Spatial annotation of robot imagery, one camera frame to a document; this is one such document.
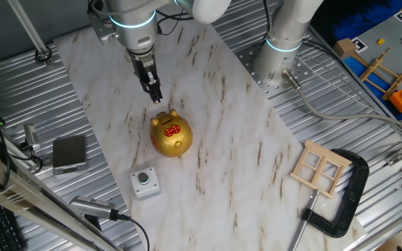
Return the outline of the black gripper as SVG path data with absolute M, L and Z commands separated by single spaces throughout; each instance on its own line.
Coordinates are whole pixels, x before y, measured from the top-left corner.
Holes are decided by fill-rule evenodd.
M 148 93 L 154 104 L 162 101 L 161 83 L 156 77 L 154 48 L 145 52 L 128 50 L 133 64 L 133 70 L 138 77 L 144 92 Z

